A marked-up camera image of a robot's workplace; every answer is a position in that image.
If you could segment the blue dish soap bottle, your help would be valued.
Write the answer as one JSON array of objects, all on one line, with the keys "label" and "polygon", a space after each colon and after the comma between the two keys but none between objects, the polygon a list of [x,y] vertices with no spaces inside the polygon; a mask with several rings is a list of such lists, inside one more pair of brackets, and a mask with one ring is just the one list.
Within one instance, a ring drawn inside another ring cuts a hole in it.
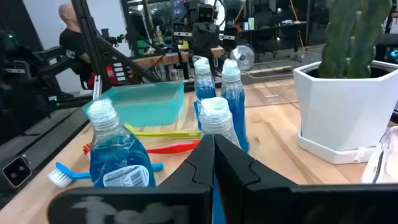
[{"label": "blue dish soap bottle", "polygon": [[196,98],[193,106],[198,120],[198,128],[201,130],[199,118],[201,100],[216,97],[216,89],[209,60],[206,57],[194,55],[193,65],[195,70],[194,92]]},{"label": "blue dish soap bottle", "polygon": [[220,134],[238,147],[240,146],[228,101],[223,97],[202,99],[199,106],[201,133]]},{"label": "blue dish soap bottle", "polygon": [[121,122],[109,98],[87,110],[93,127],[90,177],[95,187],[155,187],[154,171],[140,140]]},{"label": "blue dish soap bottle", "polygon": [[228,101],[240,147],[243,151],[248,152],[250,145],[246,136],[245,93],[241,81],[241,71],[235,60],[226,59],[224,61],[221,96]]}]

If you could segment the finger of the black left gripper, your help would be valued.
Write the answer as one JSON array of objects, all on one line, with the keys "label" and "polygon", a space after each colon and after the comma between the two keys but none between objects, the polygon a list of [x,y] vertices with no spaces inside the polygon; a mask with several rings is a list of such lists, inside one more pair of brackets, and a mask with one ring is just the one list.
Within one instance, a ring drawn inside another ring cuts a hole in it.
[{"label": "finger of the black left gripper", "polygon": [[180,50],[188,51],[199,47],[203,43],[202,33],[200,31],[200,24],[193,23],[189,26],[176,24],[173,30],[173,42],[178,45]]},{"label": "finger of the black left gripper", "polygon": [[215,24],[207,24],[206,28],[210,32],[210,44],[212,47],[222,46],[227,52],[234,50],[238,42],[238,28],[234,25],[226,25],[224,31],[220,32],[220,27]]}]

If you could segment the black desk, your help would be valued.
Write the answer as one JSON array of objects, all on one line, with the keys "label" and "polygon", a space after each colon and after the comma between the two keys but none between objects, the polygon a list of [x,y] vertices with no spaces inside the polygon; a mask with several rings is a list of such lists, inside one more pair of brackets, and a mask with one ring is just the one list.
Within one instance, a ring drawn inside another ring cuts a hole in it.
[{"label": "black desk", "polygon": [[241,30],[239,33],[241,35],[243,34],[250,34],[250,33],[255,33],[255,32],[265,32],[269,30],[282,30],[282,29],[287,29],[287,28],[293,28],[294,31],[294,52],[297,52],[299,49],[299,30],[301,27],[304,27],[308,24],[307,21],[298,21],[294,22],[292,24],[286,24],[286,25],[276,25],[276,26],[271,26],[271,27],[263,27],[263,28],[258,28],[258,29],[253,29],[253,30]]}]

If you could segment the blue brush white bristles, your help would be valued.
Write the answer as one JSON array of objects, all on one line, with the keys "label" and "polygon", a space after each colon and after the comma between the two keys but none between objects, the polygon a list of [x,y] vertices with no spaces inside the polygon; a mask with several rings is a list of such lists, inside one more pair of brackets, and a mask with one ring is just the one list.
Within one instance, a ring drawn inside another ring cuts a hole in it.
[{"label": "blue brush white bristles", "polygon": [[153,172],[163,170],[163,164],[152,164],[152,167],[144,165],[129,165],[118,169],[100,169],[97,167],[89,172],[74,173],[63,164],[57,162],[56,169],[48,178],[58,187],[66,187],[70,183],[91,179],[96,187],[153,187]]}]

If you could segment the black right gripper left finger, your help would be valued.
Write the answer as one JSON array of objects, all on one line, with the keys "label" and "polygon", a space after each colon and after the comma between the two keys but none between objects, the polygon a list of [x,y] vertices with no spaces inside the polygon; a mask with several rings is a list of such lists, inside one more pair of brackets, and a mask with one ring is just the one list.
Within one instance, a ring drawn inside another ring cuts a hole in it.
[{"label": "black right gripper left finger", "polygon": [[49,204],[49,224],[211,224],[215,140],[210,134],[157,187],[74,188]]}]

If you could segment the computer monitor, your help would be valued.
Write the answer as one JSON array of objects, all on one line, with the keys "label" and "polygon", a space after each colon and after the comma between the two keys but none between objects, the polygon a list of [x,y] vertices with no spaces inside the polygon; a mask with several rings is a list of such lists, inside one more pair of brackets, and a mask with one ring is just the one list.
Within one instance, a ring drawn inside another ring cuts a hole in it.
[{"label": "computer monitor", "polygon": [[185,15],[185,0],[170,0],[172,17],[181,19]]}]

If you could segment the teal translucent plastic bin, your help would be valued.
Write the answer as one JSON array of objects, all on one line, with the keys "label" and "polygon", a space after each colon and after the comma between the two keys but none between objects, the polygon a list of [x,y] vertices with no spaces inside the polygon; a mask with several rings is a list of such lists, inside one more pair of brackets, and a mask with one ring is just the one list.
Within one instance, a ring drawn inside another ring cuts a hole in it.
[{"label": "teal translucent plastic bin", "polygon": [[98,98],[109,98],[123,123],[165,126],[177,120],[184,102],[184,84],[172,81],[117,86]]}]

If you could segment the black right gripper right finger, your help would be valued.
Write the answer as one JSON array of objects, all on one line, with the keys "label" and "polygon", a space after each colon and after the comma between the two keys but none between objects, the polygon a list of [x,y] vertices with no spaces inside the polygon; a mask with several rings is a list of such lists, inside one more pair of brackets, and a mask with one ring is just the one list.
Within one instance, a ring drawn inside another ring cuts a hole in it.
[{"label": "black right gripper right finger", "polygon": [[215,136],[226,224],[398,224],[398,184],[299,185]]}]

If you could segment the tall green cactus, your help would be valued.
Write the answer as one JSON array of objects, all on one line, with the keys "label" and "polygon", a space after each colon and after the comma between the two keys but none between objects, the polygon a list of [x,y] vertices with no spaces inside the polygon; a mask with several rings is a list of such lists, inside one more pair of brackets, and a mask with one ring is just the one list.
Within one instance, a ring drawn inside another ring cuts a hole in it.
[{"label": "tall green cactus", "polygon": [[391,7],[392,0],[333,0],[318,76],[369,78]]}]

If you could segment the green box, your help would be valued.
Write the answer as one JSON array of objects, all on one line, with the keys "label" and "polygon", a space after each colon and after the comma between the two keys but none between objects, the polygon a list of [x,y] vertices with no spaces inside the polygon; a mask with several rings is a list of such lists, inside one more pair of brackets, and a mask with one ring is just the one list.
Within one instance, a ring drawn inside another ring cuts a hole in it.
[{"label": "green box", "polygon": [[148,44],[144,40],[137,41],[137,51],[139,55],[145,54],[150,48],[151,48],[150,44]]}]

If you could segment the wooden workbench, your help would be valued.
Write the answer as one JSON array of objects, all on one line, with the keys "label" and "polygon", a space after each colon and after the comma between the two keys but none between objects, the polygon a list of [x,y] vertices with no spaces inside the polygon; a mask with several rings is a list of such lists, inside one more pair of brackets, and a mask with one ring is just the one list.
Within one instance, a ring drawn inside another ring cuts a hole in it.
[{"label": "wooden workbench", "polygon": [[[211,51],[214,58],[219,58],[224,55],[224,48],[222,47],[212,48]],[[150,67],[153,65],[172,65],[180,63],[178,53],[135,58],[133,59],[133,61],[142,67]]]}]

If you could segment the person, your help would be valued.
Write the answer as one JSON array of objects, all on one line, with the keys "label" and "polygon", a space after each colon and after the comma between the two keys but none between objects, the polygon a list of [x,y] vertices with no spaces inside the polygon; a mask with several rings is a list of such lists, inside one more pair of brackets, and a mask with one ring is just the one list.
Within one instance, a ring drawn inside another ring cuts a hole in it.
[{"label": "person", "polygon": [[72,70],[80,77],[80,83],[83,89],[92,90],[93,73],[91,60],[86,52],[83,35],[76,17],[73,5],[71,3],[61,4],[58,7],[58,13],[66,28],[59,37],[59,45],[65,50],[65,53],[74,60]]}]

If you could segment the red control box white buttons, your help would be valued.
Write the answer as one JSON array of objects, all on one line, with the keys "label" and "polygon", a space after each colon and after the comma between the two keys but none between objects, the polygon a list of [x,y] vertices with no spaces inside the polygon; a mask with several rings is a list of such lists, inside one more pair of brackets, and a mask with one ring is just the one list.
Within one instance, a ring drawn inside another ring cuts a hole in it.
[{"label": "red control box white buttons", "polygon": [[130,84],[132,70],[122,63],[114,63],[106,66],[108,79],[111,86],[123,86]]}]

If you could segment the red dish brush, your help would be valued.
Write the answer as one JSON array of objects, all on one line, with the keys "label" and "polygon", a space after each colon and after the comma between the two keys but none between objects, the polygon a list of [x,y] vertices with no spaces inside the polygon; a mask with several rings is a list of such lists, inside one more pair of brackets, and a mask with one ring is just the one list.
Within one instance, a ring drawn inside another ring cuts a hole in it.
[{"label": "red dish brush", "polygon": [[[149,154],[176,154],[194,149],[199,142],[200,142],[199,140],[177,141],[169,145],[163,145],[163,146],[146,149],[146,152]],[[117,147],[120,147],[122,149],[124,148],[129,149],[131,146],[137,147],[138,149],[144,149],[144,146],[142,144],[136,144],[134,142],[118,143],[111,141],[101,142],[96,145],[96,148],[116,149]]]}]

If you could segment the white hexagonal planter pot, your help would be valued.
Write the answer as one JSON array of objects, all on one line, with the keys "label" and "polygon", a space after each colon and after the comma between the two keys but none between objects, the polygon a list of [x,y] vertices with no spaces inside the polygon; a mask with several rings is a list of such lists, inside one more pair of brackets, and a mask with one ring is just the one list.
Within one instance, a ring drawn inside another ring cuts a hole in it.
[{"label": "white hexagonal planter pot", "polygon": [[297,144],[331,164],[367,162],[398,101],[398,65],[372,61],[378,78],[310,75],[320,63],[293,70],[301,124]]}]

